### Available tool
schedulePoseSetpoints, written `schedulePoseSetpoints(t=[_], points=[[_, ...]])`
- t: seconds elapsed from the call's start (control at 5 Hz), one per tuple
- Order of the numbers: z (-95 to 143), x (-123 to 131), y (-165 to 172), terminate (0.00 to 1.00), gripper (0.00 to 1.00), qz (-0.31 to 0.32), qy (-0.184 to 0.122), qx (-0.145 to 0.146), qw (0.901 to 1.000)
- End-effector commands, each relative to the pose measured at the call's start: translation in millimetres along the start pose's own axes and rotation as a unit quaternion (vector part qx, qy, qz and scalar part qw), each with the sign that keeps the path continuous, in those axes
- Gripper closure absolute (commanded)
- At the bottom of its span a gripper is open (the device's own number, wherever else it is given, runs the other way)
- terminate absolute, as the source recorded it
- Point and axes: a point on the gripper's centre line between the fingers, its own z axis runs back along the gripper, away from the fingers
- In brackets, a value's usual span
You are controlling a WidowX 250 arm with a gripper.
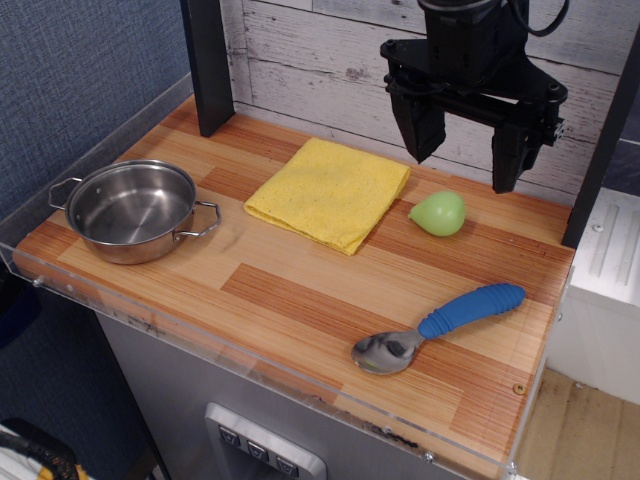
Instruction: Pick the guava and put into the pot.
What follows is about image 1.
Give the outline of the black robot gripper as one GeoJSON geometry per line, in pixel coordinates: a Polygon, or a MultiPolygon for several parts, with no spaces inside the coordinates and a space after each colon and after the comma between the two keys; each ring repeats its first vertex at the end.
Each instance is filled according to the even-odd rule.
{"type": "Polygon", "coordinates": [[[492,184],[512,192],[542,144],[563,133],[566,88],[534,66],[531,36],[553,33],[569,7],[545,28],[529,23],[526,1],[422,1],[426,36],[385,41],[384,80],[406,150],[422,163],[446,139],[445,113],[494,127],[492,184]]]}

